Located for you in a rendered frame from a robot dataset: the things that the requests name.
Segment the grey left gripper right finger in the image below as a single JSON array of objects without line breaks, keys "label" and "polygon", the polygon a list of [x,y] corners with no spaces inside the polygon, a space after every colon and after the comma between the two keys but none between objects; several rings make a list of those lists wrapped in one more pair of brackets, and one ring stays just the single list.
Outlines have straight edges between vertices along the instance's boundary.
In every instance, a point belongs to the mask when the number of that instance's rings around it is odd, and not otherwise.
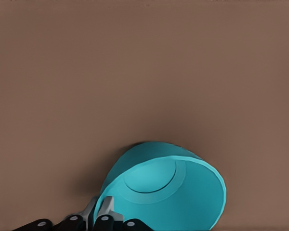
[{"label": "grey left gripper right finger", "polygon": [[114,211],[114,197],[107,196],[97,214],[93,231],[123,231],[124,216]]}]

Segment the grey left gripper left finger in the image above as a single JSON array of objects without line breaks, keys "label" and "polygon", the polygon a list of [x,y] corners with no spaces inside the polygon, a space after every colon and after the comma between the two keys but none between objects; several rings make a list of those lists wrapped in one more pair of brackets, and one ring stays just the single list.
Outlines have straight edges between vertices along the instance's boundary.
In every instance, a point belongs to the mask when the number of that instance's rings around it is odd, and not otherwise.
[{"label": "grey left gripper left finger", "polygon": [[97,200],[98,196],[94,196],[82,211],[66,216],[52,231],[92,231]]}]

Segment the blue bowl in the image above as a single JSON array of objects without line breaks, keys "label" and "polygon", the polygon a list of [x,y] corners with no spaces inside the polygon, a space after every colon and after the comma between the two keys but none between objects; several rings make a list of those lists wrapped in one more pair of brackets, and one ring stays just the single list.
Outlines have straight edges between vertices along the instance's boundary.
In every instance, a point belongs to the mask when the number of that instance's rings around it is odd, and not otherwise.
[{"label": "blue bowl", "polygon": [[209,231],[226,204],[220,173],[189,150],[151,141],[127,150],[103,182],[94,218],[113,197],[113,211],[155,231]]}]

